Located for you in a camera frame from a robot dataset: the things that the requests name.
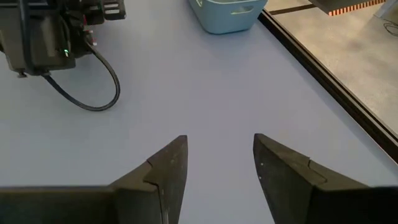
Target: black robotic device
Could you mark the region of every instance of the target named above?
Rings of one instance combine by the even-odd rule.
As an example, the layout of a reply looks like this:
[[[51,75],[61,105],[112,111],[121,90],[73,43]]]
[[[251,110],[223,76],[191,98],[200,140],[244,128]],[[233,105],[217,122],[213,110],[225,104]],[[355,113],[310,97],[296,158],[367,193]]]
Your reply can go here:
[[[368,187],[263,134],[253,153],[275,224],[398,223],[398,187]]]
[[[44,77],[72,103],[90,111],[112,107],[120,95],[119,80],[110,64],[97,52],[87,26],[126,18],[123,0],[0,0],[0,51],[11,70]],[[109,70],[116,94],[101,107],[84,105],[50,77],[52,70],[75,67],[75,60],[94,54]]]

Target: tabletop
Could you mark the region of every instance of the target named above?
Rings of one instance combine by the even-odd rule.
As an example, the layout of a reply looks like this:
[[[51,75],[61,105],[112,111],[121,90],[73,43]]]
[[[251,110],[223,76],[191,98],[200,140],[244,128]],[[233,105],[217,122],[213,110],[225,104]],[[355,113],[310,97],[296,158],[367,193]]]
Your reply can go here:
[[[211,35],[187,0],[126,1],[127,19],[95,28],[121,99],[93,113],[0,56],[0,185],[108,184],[180,134],[188,178],[180,223],[273,223],[252,142],[263,133],[368,185],[398,167],[261,23]],[[85,103],[113,96],[94,56],[54,79]]]

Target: light blue storage bin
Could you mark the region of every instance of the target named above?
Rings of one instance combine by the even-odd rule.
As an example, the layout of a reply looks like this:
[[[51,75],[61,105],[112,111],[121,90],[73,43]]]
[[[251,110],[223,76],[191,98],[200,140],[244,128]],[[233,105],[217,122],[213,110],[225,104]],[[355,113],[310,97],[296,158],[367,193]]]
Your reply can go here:
[[[267,0],[189,0],[202,27],[212,34],[250,29]]]

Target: metal frame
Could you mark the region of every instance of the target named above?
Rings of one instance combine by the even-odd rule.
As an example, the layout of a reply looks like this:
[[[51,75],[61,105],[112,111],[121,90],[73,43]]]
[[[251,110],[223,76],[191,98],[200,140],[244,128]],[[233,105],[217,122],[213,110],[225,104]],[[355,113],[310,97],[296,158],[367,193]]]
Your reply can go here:
[[[387,0],[374,15],[383,19],[397,3],[398,0]]]
[[[398,222],[398,187],[368,187],[263,134],[253,154],[275,224]]]
[[[258,19],[319,84],[398,164],[398,137],[277,20],[263,9]]]

